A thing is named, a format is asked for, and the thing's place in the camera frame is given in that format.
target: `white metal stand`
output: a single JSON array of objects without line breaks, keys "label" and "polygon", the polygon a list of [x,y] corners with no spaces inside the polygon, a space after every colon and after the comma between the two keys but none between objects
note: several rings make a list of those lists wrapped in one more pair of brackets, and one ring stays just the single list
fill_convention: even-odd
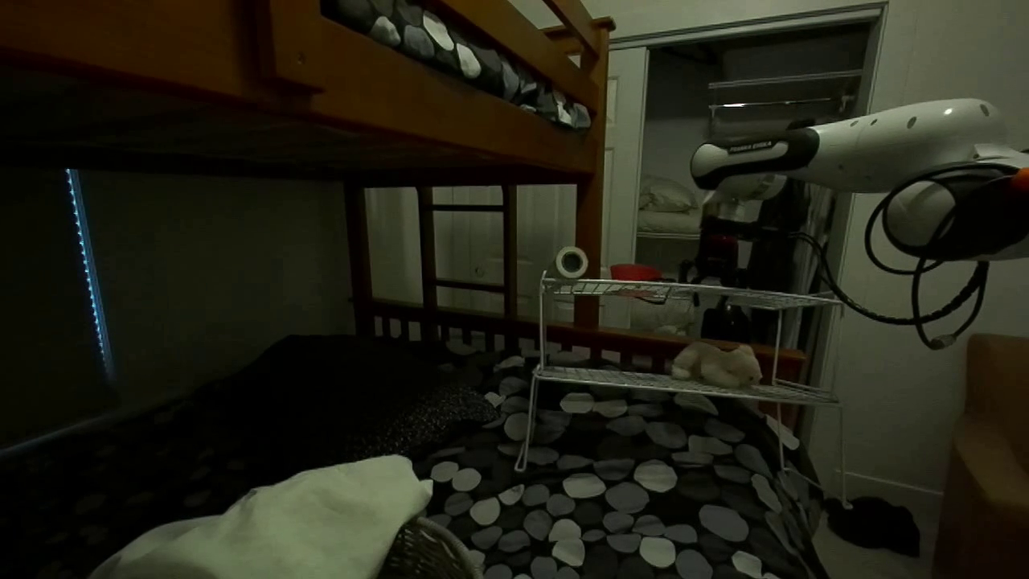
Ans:
[{"label": "white metal stand", "polygon": [[[560,366],[549,364],[546,352],[546,303],[549,294],[620,294],[620,300],[646,300],[646,303],[670,303],[674,294],[718,294],[732,300],[745,307],[774,311],[774,352],[771,352],[771,375],[768,382],[749,390],[725,390],[698,379],[675,379],[670,374],[640,374],[640,368],[598,368],[598,366]],[[560,278],[543,273],[542,277],[542,303],[536,303],[536,336],[542,336],[542,364],[532,375],[529,412],[526,412],[526,440],[516,461],[516,468],[529,468],[529,454],[535,443],[536,426],[536,390],[542,382],[566,382],[566,385],[593,385],[593,390],[644,390],[644,392],[690,392],[690,395],[712,395],[712,398],[745,398],[745,400],[774,400],[774,405],[837,405],[839,412],[839,480],[844,480],[844,408],[837,398],[837,375],[830,385],[809,385],[780,379],[780,357],[783,357],[783,314],[796,307],[839,307],[839,300],[809,294],[809,291],[766,291],[766,290],[740,290],[740,287],[712,287],[712,281],[626,281],[626,278]]]}]

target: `black and white polka dot blanket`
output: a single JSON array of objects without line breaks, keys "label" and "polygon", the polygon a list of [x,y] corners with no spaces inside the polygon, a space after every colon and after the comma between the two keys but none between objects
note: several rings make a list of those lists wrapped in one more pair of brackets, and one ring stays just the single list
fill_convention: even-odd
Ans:
[{"label": "black and white polka dot blanket", "polygon": [[812,463],[745,405],[703,395],[542,385],[526,438],[529,368],[500,375],[500,417],[419,463],[427,513],[468,541],[485,579],[513,576],[827,576],[815,545]]},{"label": "black and white polka dot blanket", "polygon": [[481,90],[513,100],[556,124],[588,129],[588,109],[562,92],[542,85],[485,41],[451,29],[439,13],[411,0],[321,0],[325,14],[357,29],[395,50],[427,60]]}]

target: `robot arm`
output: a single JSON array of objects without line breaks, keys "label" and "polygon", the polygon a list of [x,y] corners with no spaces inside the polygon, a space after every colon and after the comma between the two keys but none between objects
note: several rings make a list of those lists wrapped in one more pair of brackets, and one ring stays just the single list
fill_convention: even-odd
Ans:
[{"label": "robot arm", "polygon": [[1004,149],[996,105],[934,100],[774,139],[703,144],[703,189],[786,172],[882,192],[892,244],[934,260],[1029,256],[1029,153]]}]

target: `white wall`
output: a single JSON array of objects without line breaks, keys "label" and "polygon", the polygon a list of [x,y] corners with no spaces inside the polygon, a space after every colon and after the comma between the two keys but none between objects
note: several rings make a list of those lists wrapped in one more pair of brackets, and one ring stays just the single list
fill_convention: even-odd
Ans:
[{"label": "white wall", "polygon": [[[1015,144],[1029,144],[1029,77],[1023,66],[1029,4],[1023,0],[892,0],[870,92],[870,109],[941,96],[994,100]],[[839,281],[884,311],[907,311],[907,278],[875,273],[860,244],[878,195],[849,203]],[[968,268],[931,287],[945,294]],[[975,330],[1029,334],[1029,264],[996,264],[988,307]],[[855,485],[900,498],[941,498],[950,434],[964,405],[964,342],[931,352],[909,329],[849,314],[833,324],[839,392],[845,400],[845,468]],[[833,417],[815,426],[824,472],[833,463]]]},{"label": "white wall", "polygon": [[352,329],[344,195],[331,183],[85,172],[125,405]]}]

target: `white blanket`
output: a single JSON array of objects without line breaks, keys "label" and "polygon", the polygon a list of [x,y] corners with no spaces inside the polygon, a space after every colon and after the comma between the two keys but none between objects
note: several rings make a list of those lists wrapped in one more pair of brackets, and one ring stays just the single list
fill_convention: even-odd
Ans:
[{"label": "white blanket", "polygon": [[431,498],[407,455],[301,472],[226,513],[155,527],[95,579],[374,579]]}]

